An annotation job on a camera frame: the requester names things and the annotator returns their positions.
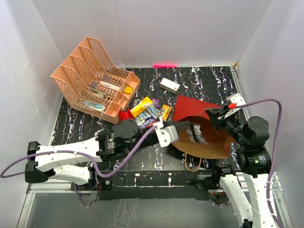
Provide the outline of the red candy bag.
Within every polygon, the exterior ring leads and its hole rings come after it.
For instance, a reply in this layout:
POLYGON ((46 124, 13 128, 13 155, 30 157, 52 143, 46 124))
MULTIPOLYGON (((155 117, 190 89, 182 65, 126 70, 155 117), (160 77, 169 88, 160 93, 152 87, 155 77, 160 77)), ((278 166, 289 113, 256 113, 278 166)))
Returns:
POLYGON ((120 117, 120 120, 121 120, 121 121, 124 121, 124 120, 127 120, 127 119, 131 119, 131 120, 134 120, 134 119, 135 119, 135 118, 132 116, 130 110, 128 110, 128 111, 126 111, 126 112, 119 111, 119 117, 120 117))

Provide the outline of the brown chocolate candy packet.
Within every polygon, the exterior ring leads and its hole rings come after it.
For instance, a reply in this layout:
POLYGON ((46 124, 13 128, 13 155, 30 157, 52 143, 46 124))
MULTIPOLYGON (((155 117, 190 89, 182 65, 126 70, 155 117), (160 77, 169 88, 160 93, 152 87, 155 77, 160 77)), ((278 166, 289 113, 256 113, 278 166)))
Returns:
POLYGON ((136 98, 134 100, 133 106, 137 106, 139 102, 141 102, 141 99, 140 98, 136 98))

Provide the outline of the purple candy packet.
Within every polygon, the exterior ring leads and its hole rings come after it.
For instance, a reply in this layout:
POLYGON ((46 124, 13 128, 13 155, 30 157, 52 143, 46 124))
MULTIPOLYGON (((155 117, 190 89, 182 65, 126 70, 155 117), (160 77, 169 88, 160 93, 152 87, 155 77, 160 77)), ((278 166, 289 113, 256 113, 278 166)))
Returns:
POLYGON ((159 99, 156 98, 151 98, 152 104, 156 107, 156 108, 160 108, 160 101, 159 99))

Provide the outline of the red brown paper bag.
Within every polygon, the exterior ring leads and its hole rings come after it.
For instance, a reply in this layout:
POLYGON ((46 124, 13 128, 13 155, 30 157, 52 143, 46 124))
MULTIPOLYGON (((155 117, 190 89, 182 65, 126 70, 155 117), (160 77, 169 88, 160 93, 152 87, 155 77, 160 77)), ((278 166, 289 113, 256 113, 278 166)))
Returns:
POLYGON ((186 128, 179 132, 179 140, 173 143, 173 146, 184 154, 185 168, 188 171, 195 172, 199 168, 213 169, 216 165, 233 164, 231 146, 234 140, 223 129, 216 132, 205 112, 207 109, 219 107, 218 104, 183 95, 177 97, 172 120, 200 124, 201 133, 208 142, 192 142, 186 128))

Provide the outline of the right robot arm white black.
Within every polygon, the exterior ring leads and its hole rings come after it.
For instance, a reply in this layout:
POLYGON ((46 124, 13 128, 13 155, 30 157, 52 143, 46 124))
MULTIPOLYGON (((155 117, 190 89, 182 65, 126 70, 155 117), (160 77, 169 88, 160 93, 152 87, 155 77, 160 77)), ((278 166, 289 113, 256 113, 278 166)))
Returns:
POLYGON ((279 221, 272 206, 271 158, 265 148, 269 124, 259 116, 250 117, 240 125, 237 113, 228 115, 229 108, 206 111, 216 131, 224 129, 239 145, 237 162, 247 184, 247 198, 231 165, 214 167, 207 178, 210 187, 223 189, 230 200, 241 228, 277 228, 279 221))

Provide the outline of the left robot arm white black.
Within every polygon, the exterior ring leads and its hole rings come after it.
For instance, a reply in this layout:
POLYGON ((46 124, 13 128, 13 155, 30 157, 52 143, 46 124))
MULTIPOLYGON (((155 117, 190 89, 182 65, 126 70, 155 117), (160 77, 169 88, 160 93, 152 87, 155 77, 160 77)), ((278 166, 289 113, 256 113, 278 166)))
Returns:
POLYGON ((56 179, 92 190, 98 184, 97 176, 114 176, 138 149, 155 144, 169 146, 189 125, 189 121, 160 121, 141 129, 135 120, 127 119, 82 142, 57 146, 29 142, 25 181, 43 183, 56 179))

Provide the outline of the yellow snack bag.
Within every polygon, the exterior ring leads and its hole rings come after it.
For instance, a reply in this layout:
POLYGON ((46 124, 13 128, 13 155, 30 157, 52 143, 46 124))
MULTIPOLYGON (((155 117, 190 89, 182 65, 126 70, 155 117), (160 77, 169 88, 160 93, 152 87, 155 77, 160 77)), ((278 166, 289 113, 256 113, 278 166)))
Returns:
POLYGON ((145 97, 141 100, 134 108, 130 110, 132 116, 136 118, 140 113, 146 110, 148 106, 152 105, 152 100, 148 97, 145 97))

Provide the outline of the yellow peanut candy packet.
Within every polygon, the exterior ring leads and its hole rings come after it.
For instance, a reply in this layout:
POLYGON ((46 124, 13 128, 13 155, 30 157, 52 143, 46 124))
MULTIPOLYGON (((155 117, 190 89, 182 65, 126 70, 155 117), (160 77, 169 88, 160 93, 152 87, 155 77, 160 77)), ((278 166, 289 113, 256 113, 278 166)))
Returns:
POLYGON ((162 121, 167 121, 171 111, 172 111, 172 107, 164 104, 160 110, 158 118, 161 119, 162 121))

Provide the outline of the purple snack wrapper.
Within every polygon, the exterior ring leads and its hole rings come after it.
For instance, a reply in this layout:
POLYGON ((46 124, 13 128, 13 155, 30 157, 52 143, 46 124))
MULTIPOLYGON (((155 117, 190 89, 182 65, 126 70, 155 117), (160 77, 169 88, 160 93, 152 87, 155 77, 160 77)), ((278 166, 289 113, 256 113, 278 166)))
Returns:
POLYGON ((190 137, 190 140, 195 143, 202 143, 202 144, 208 144, 208 142, 204 139, 201 130, 200 130, 201 125, 200 124, 193 124, 190 123, 186 127, 187 134, 190 137))

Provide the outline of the silver blue snack wrapper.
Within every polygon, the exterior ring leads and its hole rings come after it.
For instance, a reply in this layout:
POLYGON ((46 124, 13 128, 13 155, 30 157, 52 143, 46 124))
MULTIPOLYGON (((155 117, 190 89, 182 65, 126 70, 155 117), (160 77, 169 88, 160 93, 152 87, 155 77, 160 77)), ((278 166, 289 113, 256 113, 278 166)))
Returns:
POLYGON ((140 113, 134 120, 140 127, 146 127, 155 122, 155 119, 148 112, 140 113))

